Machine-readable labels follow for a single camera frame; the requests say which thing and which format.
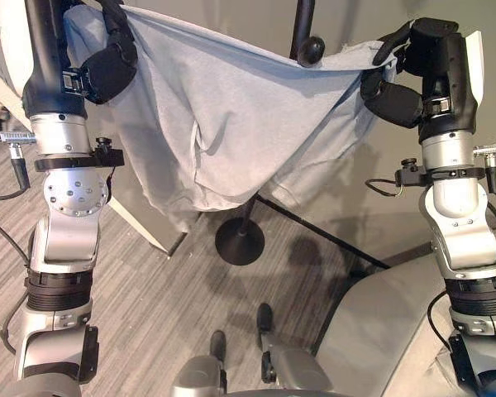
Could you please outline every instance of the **gray carpet floor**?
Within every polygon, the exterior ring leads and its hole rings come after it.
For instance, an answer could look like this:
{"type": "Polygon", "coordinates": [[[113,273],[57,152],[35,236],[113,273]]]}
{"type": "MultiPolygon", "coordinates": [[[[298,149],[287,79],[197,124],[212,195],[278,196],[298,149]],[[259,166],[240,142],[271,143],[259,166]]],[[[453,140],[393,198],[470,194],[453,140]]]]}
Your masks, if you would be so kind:
{"type": "MultiPolygon", "coordinates": [[[[32,167],[34,149],[26,150],[33,188],[0,203],[0,225],[22,247],[45,213],[43,175],[32,167]]],[[[0,194],[16,187],[8,150],[0,145],[0,194]]],[[[91,320],[100,332],[99,368],[83,395],[168,396],[183,364],[207,353],[215,329],[227,335],[230,391],[265,388],[255,344],[261,302],[274,308],[276,331],[285,342],[306,348],[314,343],[333,302],[349,287],[349,271],[367,264],[257,203],[253,218],[265,232],[265,251],[251,265],[228,265],[216,253],[214,235],[235,213],[202,215],[168,258],[110,208],[103,210],[91,320]]],[[[23,292],[24,276],[17,253],[0,237],[0,327],[23,292]]],[[[19,325],[16,316],[13,346],[19,325]]],[[[0,390],[12,380],[12,364],[0,341],[0,390]]]]}

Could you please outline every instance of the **round stand base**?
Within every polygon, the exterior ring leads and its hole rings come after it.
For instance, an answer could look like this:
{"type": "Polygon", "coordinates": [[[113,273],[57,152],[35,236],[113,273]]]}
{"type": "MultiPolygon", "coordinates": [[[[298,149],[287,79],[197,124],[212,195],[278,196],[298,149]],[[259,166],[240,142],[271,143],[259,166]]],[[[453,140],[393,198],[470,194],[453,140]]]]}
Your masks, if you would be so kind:
{"type": "Polygon", "coordinates": [[[249,220],[246,234],[239,234],[243,218],[225,221],[215,235],[218,255],[231,265],[244,266],[257,260],[265,249],[265,235],[257,223],[249,220]]]}

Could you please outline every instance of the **black ball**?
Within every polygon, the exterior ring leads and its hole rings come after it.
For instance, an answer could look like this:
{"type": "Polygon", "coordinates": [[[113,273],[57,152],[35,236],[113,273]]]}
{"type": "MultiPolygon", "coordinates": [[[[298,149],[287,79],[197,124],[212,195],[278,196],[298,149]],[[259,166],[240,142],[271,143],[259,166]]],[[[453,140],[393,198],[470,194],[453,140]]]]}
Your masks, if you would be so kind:
{"type": "Polygon", "coordinates": [[[304,68],[317,64],[325,52],[325,43],[320,37],[311,36],[306,39],[298,51],[298,63],[304,68]]]}

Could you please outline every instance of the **gray seat cushion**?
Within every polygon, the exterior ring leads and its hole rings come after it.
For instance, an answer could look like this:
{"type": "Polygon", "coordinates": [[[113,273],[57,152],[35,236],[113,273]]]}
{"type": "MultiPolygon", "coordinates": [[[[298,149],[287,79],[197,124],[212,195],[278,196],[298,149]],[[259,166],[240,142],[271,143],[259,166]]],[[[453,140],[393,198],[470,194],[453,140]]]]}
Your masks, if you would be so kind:
{"type": "MultiPolygon", "coordinates": [[[[335,392],[353,397],[468,395],[455,382],[448,355],[430,329],[427,306],[445,288],[432,255],[372,275],[344,297],[317,359],[335,392]]],[[[452,331],[449,301],[432,313],[452,331]]]]}

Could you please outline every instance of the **garment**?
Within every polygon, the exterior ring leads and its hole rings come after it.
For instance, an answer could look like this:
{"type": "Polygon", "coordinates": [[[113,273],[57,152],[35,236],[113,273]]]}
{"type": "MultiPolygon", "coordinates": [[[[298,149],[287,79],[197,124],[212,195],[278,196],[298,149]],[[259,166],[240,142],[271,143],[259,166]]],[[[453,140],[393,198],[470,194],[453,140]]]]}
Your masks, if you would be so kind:
{"type": "MultiPolygon", "coordinates": [[[[305,69],[200,26],[124,9],[138,72],[105,106],[145,196],[181,230],[195,212],[234,208],[265,184],[285,205],[304,202],[325,182],[327,162],[371,128],[360,72],[373,67],[378,41],[305,69]]],[[[78,65],[106,44],[91,7],[67,11],[65,28],[78,65]]],[[[385,63],[388,80],[395,62],[385,63]]]]}

